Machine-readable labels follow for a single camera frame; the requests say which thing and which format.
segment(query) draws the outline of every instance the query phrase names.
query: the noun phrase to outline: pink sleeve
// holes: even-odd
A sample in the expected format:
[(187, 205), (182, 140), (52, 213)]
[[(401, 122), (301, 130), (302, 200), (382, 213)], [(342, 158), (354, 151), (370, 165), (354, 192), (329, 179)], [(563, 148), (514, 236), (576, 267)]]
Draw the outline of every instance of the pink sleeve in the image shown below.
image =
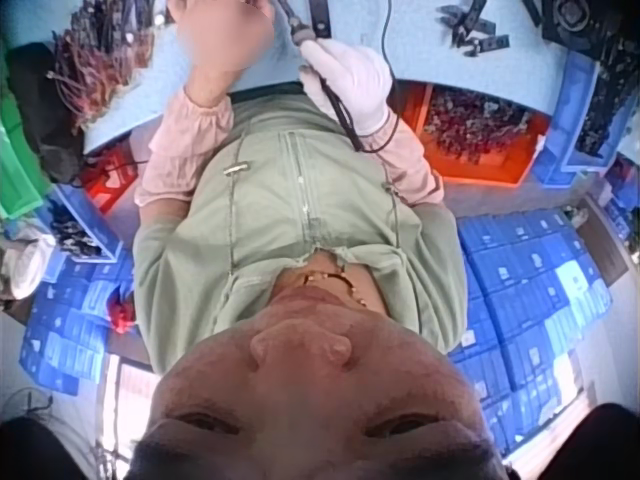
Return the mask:
[[(375, 150), (389, 140), (397, 118), (391, 112), (380, 131), (362, 139), (367, 150)], [(387, 166), (391, 181), (407, 205), (413, 207), (421, 203), (442, 202), (442, 178), (431, 170), (424, 158), (422, 143), (403, 120), (400, 120), (391, 143), (375, 155)]]
[(140, 207), (160, 199), (190, 202), (213, 152), (233, 127), (229, 97), (214, 108), (195, 105), (184, 90), (170, 102), (149, 144), (151, 158), (136, 191)]

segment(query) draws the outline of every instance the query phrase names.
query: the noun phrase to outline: workbench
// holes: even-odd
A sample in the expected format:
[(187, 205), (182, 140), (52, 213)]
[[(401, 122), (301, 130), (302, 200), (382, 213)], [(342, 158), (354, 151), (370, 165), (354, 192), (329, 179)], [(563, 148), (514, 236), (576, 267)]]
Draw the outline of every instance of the workbench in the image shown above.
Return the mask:
[[(334, 38), (380, 51), (388, 0), (328, 0)], [(82, 0), (4, 0), (0, 31), (9, 47), (50, 42), (63, 31)], [(306, 21), (308, 0), (290, 0)], [(397, 78), (430, 82), (495, 95), (553, 114), (562, 83), (567, 51), (546, 42), (518, 0), (489, 0), (483, 18), (497, 23), (497, 33), (511, 36), (511, 48), (468, 58), (451, 49), (451, 31), (437, 19), (439, 6), (470, 0), (393, 0), (387, 35), (389, 59)], [(276, 41), (250, 68), (234, 91), (297, 80), (302, 64), (291, 43), (284, 13), (278, 9)], [(171, 96), (184, 84), (190, 62), (180, 47), (175, 26), (161, 30), (150, 68), (138, 72), (133, 86), (116, 98), (108, 112), (86, 132), (85, 151), (162, 115)]]

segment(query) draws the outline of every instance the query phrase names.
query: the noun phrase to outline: white glove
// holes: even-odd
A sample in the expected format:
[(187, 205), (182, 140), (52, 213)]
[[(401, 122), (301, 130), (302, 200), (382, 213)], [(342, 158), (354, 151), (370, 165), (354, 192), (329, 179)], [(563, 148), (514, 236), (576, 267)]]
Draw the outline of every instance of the white glove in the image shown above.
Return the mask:
[(300, 52), (311, 65), (300, 69), (300, 81), (322, 112), (337, 120), (318, 75), (347, 107), (359, 136), (372, 135), (385, 125), (390, 115), (387, 97), (393, 82), (389, 65), (377, 52), (331, 39), (304, 42)]

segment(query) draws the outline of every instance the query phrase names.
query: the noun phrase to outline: gold necklace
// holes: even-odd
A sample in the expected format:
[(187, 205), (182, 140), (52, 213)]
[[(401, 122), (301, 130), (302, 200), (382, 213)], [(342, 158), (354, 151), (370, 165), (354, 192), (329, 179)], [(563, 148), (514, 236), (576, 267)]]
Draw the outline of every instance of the gold necklace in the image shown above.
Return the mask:
[(326, 280), (329, 278), (333, 278), (335, 280), (340, 280), (347, 287), (349, 287), (349, 293), (351, 294), (351, 298), (353, 298), (356, 302), (362, 305), (364, 308), (369, 308), (367, 302), (358, 294), (358, 289), (353, 284), (351, 280), (347, 277), (345, 273), (345, 267), (342, 267), (340, 273), (326, 273), (326, 272), (310, 272), (304, 276), (303, 285), (309, 285), (313, 282), (317, 282), (319, 280)]

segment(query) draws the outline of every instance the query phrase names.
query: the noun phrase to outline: orange tray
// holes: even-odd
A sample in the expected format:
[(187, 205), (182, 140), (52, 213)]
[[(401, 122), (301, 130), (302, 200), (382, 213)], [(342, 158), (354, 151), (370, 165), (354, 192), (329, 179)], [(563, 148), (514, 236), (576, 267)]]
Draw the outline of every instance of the orange tray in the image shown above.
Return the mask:
[(518, 187), (531, 169), (538, 135), (544, 135), (550, 124), (549, 118), (535, 113), (526, 133), (517, 138), (506, 150), (491, 152), (480, 157), (477, 165), (466, 163), (463, 157), (443, 152), (432, 135), (425, 132), (432, 84), (411, 84), (407, 91), (407, 104), (403, 118), (414, 129), (425, 147), (425, 158), (429, 164), (450, 182)]

